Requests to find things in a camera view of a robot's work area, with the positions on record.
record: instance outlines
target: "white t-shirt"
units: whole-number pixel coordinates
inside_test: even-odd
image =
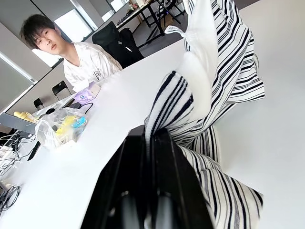
[[[73,87],[83,80],[101,82],[114,73],[122,70],[121,65],[97,44],[74,43],[80,66],[75,66],[64,59],[65,77]]]

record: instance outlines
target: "plastic bag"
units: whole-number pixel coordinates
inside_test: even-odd
[[[71,140],[77,141],[86,124],[84,113],[66,107],[46,114],[37,123],[35,135],[42,146],[55,149]]]

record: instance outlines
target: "striped fabric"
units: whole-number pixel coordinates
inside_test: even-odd
[[[262,195],[222,172],[219,165],[221,156],[217,131],[213,126],[237,103],[264,97],[264,85],[256,74],[257,68],[253,59],[254,38],[239,17],[233,0],[211,0],[210,8],[204,6],[203,1],[209,2],[200,0],[200,4],[197,4],[194,0],[184,0],[184,5],[189,14],[189,21],[192,17],[205,15],[207,10],[211,10],[213,14],[217,34],[218,65],[215,76],[208,75],[209,79],[213,78],[209,112],[200,118],[194,115],[198,114],[199,108],[195,104],[198,104],[196,100],[200,98],[196,91],[198,89],[192,86],[191,81],[199,82],[200,76],[194,74],[193,64],[182,63],[188,65],[192,77],[187,75],[185,67],[183,72],[179,72],[178,68],[165,77],[151,113],[145,120],[145,139],[149,147],[150,138],[156,130],[169,130],[197,174],[207,206],[213,213],[215,228],[255,228],[263,206]],[[196,27],[189,24],[186,33],[183,34],[184,45],[187,53],[200,56],[202,50],[197,48],[200,47],[201,41],[198,41],[199,45],[193,46],[190,44],[196,43],[194,40],[190,42],[188,37],[188,30],[194,28]],[[208,42],[210,38],[206,36],[202,40]],[[211,52],[213,49],[201,56],[212,58]],[[206,63],[202,63],[202,66],[210,67]],[[206,85],[202,85],[203,91],[206,88]]]

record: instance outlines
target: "office room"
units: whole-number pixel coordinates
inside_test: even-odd
[[[302,228],[304,6],[0,0],[0,228]]]

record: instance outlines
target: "purple package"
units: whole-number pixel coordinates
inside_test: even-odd
[[[74,97],[75,102],[79,102],[82,105],[88,103],[97,96],[100,89],[101,87],[99,85],[97,85],[95,82],[91,82],[88,87],[77,92]]]

